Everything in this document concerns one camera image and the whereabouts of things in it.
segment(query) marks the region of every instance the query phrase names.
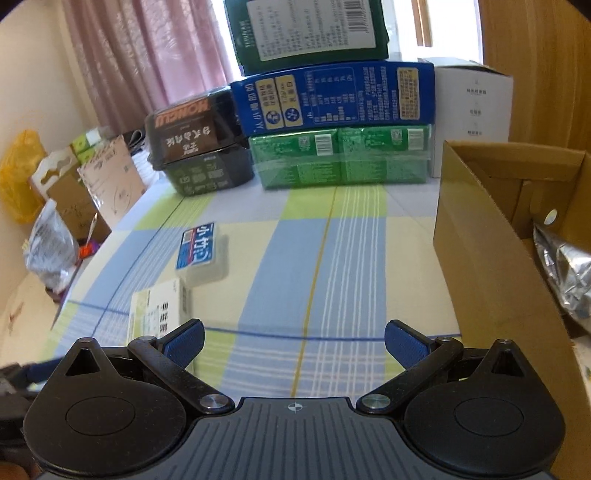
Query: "tablecloth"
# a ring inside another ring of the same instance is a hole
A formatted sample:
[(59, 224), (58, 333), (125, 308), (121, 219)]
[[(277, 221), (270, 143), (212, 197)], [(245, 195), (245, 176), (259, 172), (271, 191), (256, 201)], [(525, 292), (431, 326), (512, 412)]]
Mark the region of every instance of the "tablecloth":
[(204, 350), (188, 370), (242, 396), (350, 396), (402, 368), (384, 348), (401, 319), (458, 335), (432, 246), (439, 183), (265, 191), (255, 179), (196, 197), (165, 180), (121, 220), (75, 281), (43, 358), (94, 336), (123, 345), (133, 292), (174, 277), (181, 234), (216, 222), (228, 275), (192, 289)]

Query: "table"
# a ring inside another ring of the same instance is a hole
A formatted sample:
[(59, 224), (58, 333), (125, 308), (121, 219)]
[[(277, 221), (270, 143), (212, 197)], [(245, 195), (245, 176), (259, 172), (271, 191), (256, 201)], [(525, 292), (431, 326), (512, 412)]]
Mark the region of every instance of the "table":
[(216, 222), (229, 274), (194, 288), (206, 327), (188, 370), (242, 396), (348, 395), (402, 370), (385, 351), (398, 318), (428, 336), (458, 335), (431, 244), (439, 182), (180, 197), (167, 180), (123, 218), (70, 290), (43, 357), (79, 337), (123, 345), (131, 295), (174, 277), (182, 232)]

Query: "black food container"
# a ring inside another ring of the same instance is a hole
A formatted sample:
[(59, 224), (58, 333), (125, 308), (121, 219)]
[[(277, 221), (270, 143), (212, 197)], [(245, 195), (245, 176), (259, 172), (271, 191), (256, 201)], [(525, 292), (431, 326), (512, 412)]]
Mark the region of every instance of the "black food container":
[(236, 187), (254, 176), (230, 87), (148, 115), (146, 136), (150, 163), (181, 195)]

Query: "curtain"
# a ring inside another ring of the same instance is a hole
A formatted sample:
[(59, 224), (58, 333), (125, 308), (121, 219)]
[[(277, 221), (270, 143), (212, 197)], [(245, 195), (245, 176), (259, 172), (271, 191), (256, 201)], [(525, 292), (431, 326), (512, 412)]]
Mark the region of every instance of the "curtain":
[(211, 1), (64, 0), (102, 125), (138, 128), (152, 111), (234, 79)]

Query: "clear plastic bag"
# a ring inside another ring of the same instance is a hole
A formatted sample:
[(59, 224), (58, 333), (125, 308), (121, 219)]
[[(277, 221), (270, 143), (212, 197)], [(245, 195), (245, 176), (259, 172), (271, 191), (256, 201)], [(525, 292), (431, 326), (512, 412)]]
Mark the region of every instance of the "clear plastic bag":
[(31, 223), (43, 207), (43, 198), (31, 187), (29, 177), (46, 156), (37, 132), (25, 130), (0, 159), (0, 199), (18, 223)]
[(61, 293), (76, 272), (78, 252), (78, 243), (57, 213), (55, 201), (48, 200), (33, 225), (23, 254), (27, 270), (54, 293)]

